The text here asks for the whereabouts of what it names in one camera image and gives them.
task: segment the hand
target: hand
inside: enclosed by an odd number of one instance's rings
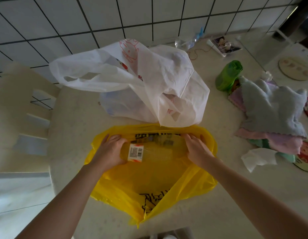
[[[201,135],[200,139],[195,137],[193,134],[182,134],[181,136],[186,141],[189,151],[189,160],[197,166],[202,167],[205,160],[215,158],[212,152],[205,145],[206,142],[203,135]]]
[[[109,139],[108,137],[109,135],[104,137],[100,147],[97,149],[90,162],[93,166],[97,166],[102,173],[116,165],[126,163],[126,161],[120,158],[120,151],[122,145],[127,142],[127,140],[122,138],[121,135],[113,135]]]

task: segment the box with barcode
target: box with barcode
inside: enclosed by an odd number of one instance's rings
[[[143,157],[143,145],[130,144],[130,149],[128,151],[128,161],[142,162]]]

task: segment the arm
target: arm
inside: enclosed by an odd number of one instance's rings
[[[67,186],[23,229],[16,239],[70,239],[80,220],[86,202],[102,174],[124,164],[120,150],[126,139],[108,135],[92,161],[84,165]]]
[[[308,221],[216,159],[202,142],[203,136],[201,140],[191,134],[182,136],[188,158],[219,181],[264,238],[308,238]]]

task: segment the person's left hand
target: person's left hand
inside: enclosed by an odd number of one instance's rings
[[[97,149],[90,164],[97,166],[102,173],[119,164],[125,164],[126,161],[120,158],[122,145],[127,142],[121,135],[113,135],[108,139],[106,135]]]

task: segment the yellow plastic bag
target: yellow plastic bag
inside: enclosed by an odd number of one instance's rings
[[[107,134],[121,134],[128,140],[121,149],[122,159],[127,160],[131,142],[142,142],[144,153],[142,162],[129,161],[104,173],[91,196],[125,211],[133,218],[132,223],[139,226],[179,200],[212,190],[217,181],[187,158],[188,150],[179,136],[181,133],[202,134],[207,147],[216,155],[217,145],[212,135],[196,125],[181,128],[159,124],[114,126],[97,135],[84,164],[92,160]]]

